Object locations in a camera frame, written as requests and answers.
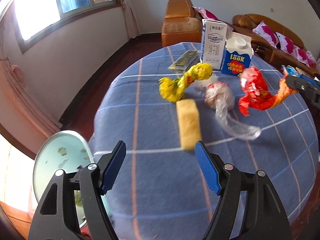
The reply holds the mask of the red orange snack bag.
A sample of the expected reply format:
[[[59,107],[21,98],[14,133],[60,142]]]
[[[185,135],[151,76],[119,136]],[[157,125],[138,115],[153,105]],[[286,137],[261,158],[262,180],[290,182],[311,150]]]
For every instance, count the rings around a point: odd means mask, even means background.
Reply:
[[[265,111],[281,104],[289,95],[298,93],[298,90],[290,88],[286,78],[291,76],[286,67],[282,66],[284,77],[279,80],[277,94],[268,90],[266,79],[260,70],[254,66],[246,68],[240,76],[240,85],[245,93],[239,99],[239,110],[244,116],[249,116],[249,108]]]

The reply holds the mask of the dark seaweed snack packet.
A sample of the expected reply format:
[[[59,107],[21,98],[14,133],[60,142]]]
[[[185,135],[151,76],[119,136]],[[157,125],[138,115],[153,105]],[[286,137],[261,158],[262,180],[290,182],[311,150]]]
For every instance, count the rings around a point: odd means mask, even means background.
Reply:
[[[190,67],[199,63],[200,52],[198,50],[188,50],[170,66],[169,70],[177,72],[186,72]]]

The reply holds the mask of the blue plaid tablecloth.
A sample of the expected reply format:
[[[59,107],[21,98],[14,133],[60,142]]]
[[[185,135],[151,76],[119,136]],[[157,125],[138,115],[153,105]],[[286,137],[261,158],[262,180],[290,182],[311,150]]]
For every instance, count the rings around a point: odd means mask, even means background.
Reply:
[[[95,153],[127,146],[116,182],[106,195],[120,239],[201,239],[219,200],[207,188],[193,152],[181,148],[176,106],[162,99],[162,77],[169,66],[198,43],[162,48],[132,64],[111,83],[94,119],[90,140]],[[299,94],[240,122],[261,128],[253,141],[235,139],[216,122],[201,93],[190,86],[200,114],[202,140],[212,153],[238,170],[264,170],[272,180],[290,222],[303,210],[315,183],[318,139],[312,115]]]

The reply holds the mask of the tall white milk carton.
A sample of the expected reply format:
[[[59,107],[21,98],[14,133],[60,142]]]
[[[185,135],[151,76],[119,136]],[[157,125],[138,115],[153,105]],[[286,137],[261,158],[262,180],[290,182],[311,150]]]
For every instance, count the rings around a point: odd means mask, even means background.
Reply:
[[[200,61],[221,69],[228,25],[216,20],[202,20]]]

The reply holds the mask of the brown leather sofa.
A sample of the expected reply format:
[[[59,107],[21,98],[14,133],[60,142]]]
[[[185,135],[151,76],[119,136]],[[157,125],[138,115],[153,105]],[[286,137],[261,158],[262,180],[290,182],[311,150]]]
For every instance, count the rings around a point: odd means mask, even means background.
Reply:
[[[319,78],[311,52],[294,32],[282,24],[258,14],[235,15],[233,30],[251,37],[254,52],[278,70],[289,65]]]

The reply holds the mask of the yellow sponge cake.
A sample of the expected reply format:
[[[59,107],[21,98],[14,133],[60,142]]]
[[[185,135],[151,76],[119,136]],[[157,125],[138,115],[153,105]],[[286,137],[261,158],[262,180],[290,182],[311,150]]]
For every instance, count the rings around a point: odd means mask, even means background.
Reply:
[[[202,139],[200,115],[195,100],[184,99],[176,102],[176,111],[181,148],[193,151],[195,144]]]

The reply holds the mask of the clear crumpled plastic bag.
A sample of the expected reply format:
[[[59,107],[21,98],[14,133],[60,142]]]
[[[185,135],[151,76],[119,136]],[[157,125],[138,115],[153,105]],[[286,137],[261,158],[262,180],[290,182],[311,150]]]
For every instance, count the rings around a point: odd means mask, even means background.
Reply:
[[[255,140],[261,135],[260,127],[243,124],[229,114],[234,109],[235,96],[228,83],[212,75],[196,81],[195,88],[204,97],[206,105],[215,111],[216,121],[228,135],[241,140]]]

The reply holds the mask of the pink curtain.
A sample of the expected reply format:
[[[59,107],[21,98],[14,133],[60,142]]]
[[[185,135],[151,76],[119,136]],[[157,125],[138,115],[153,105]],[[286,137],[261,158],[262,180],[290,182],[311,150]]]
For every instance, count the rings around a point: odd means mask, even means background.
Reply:
[[[125,23],[129,39],[140,36],[140,27],[131,0],[122,0],[122,7],[124,10]]]
[[[47,138],[60,131],[61,124],[36,99],[34,91],[27,85],[24,72],[13,64],[5,52],[5,25],[11,13],[1,14],[1,89],[19,112]]]

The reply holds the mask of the window with brown frame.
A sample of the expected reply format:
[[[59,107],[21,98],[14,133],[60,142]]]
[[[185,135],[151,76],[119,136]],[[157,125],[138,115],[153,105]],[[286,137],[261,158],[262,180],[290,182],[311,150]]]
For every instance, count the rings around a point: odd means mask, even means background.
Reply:
[[[90,14],[120,6],[120,0],[12,0],[22,53],[57,29]]]

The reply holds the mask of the blue Look milk carton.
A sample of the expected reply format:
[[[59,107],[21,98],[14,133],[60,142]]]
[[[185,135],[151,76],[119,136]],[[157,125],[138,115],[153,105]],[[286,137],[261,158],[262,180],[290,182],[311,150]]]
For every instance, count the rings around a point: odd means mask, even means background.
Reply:
[[[238,76],[250,66],[252,56],[251,37],[228,31],[221,72],[223,74]]]

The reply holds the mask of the pink curtain left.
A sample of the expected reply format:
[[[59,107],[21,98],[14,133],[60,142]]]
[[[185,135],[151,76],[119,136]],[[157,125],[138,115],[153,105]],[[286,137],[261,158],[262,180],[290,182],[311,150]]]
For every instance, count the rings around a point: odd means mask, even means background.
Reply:
[[[47,138],[60,131],[61,124],[36,99],[34,91],[27,85],[24,72],[13,64],[5,52],[5,25],[11,13],[1,14],[1,89],[19,112]]]

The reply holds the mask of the pink curtain right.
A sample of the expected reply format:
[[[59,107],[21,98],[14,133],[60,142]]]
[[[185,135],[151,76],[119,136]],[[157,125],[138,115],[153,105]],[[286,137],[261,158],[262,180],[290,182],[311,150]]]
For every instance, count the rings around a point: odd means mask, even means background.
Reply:
[[[140,36],[140,27],[131,0],[122,0],[122,7],[124,10],[125,23],[129,39]]]

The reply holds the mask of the pink white sofa pillow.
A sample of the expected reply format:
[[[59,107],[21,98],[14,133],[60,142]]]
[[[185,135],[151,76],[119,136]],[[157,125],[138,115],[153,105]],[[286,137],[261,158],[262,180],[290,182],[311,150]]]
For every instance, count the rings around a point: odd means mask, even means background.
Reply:
[[[277,47],[279,43],[278,37],[264,21],[261,21],[252,31],[265,39],[272,47]]]

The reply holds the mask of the yellow crumpled wrapper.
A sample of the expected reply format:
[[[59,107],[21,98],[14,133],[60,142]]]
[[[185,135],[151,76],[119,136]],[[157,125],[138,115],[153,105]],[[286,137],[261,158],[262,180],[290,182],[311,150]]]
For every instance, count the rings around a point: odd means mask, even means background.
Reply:
[[[190,67],[181,77],[171,79],[163,77],[159,79],[160,96],[172,103],[183,98],[185,90],[195,81],[208,80],[213,73],[211,64],[197,63]]]

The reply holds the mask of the light green trash bin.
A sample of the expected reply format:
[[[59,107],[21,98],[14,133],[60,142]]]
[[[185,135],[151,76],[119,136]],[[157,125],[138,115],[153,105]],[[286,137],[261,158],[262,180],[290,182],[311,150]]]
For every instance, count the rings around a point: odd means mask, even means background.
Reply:
[[[65,130],[52,135],[35,159],[33,190],[36,200],[40,201],[56,170],[78,172],[100,158],[101,154],[94,154],[88,142],[76,131]]]

